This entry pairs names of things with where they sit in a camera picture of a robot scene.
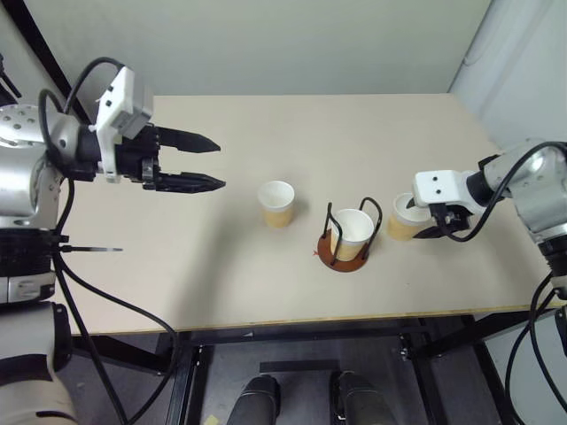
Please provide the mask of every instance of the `white paper cup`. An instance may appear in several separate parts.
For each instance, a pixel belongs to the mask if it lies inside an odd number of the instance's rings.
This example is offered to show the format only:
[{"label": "white paper cup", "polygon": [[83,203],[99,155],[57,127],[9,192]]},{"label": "white paper cup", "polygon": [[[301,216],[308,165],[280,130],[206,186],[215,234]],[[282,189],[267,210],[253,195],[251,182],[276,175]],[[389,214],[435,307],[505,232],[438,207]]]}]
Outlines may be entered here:
[{"label": "white paper cup", "polygon": [[[361,210],[340,210],[333,215],[343,229],[343,237],[338,247],[337,259],[350,261],[361,251],[362,246],[370,239],[374,232],[374,222]],[[330,251],[334,254],[337,248],[338,228],[331,222]]]},{"label": "white paper cup", "polygon": [[422,230],[433,225],[429,208],[412,206],[408,202],[413,197],[411,192],[398,195],[393,201],[393,213],[388,220],[387,231],[392,239],[409,241]]},{"label": "white paper cup", "polygon": [[258,200],[262,205],[264,221],[272,228],[284,228],[293,217],[295,190],[286,182],[264,183],[258,189]]}]

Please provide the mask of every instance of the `white wall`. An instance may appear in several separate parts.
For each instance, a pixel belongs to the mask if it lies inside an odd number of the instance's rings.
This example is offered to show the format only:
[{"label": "white wall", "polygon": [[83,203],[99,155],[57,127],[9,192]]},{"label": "white wall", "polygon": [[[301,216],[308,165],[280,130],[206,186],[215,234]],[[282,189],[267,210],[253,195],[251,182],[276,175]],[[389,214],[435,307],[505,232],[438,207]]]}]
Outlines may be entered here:
[{"label": "white wall", "polygon": [[69,79],[113,56],[161,95],[447,92],[489,3],[26,1]]},{"label": "white wall", "polygon": [[[565,0],[494,0],[452,91],[502,148],[531,136],[567,141],[566,28]],[[524,231],[519,220],[517,231]],[[540,255],[535,245],[533,255]],[[550,373],[567,397],[567,359],[554,319],[540,321],[538,331]],[[486,341],[502,381],[518,332]],[[517,354],[511,388],[526,423],[566,422],[565,412],[540,372],[529,338]]]},{"label": "white wall", "polygon": [[22,98],[21,104],[37,104],[41,89],[51,89],[58,96],[59,92],[49,75],[44,72],[18,29],[13,25],[6,10],[0,6],[0,53],[4,56],[4,69]]}]

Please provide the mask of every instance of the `brown circular base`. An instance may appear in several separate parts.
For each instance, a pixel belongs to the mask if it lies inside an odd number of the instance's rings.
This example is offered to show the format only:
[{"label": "brown circular base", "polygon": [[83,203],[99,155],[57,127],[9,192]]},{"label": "brown circular base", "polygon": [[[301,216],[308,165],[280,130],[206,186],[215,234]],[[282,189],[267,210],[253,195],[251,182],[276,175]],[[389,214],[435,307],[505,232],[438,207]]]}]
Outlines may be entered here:
[{"label": "brown circular base", "polygon": [[354,259],[351,259],[350,261],[341,261],[338,259],[335,261],[335,264],[331,265],[330,263],[333,260],[333,254],[330,252],[330,230],[327,230],[325,237],[319,238],[317,253],[325,266],[332,268],[337,272],[353,272],[366,264],[368,257],[366,259],[362,259],[361,253],[366,250],[367,245],[367,243],[364,244],[361,251],[356,257],[354,257]]}]

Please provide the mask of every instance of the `table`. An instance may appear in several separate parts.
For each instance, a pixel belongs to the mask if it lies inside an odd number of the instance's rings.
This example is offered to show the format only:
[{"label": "table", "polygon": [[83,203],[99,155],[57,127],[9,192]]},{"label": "table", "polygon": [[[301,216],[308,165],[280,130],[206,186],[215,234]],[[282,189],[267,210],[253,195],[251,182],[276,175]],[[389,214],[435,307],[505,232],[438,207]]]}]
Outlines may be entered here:
[{"label": "table", "polygon": [[[163,169],[207,173],[226,188],[182,195],[125,179],[79,182],[66,226],[71,243],[124,252],[66,259],[88,282],[178,330],[518,310],[547,273],[510,202],[469,243],[398,242],[384,226],[357,272],[329,270],[315,255],[329,201],[337,211],[371,196],[387,218],[415,172],[474,170],[496,152],[452,95],[155,97],[154,104],[155,124],[222,147],[164,148]],[[256,200],[256,189],[274,179],[297,196],[297,216],[281,230],[263,224]],[[85,290],[74,294],[95,334],[159,330]]]}]

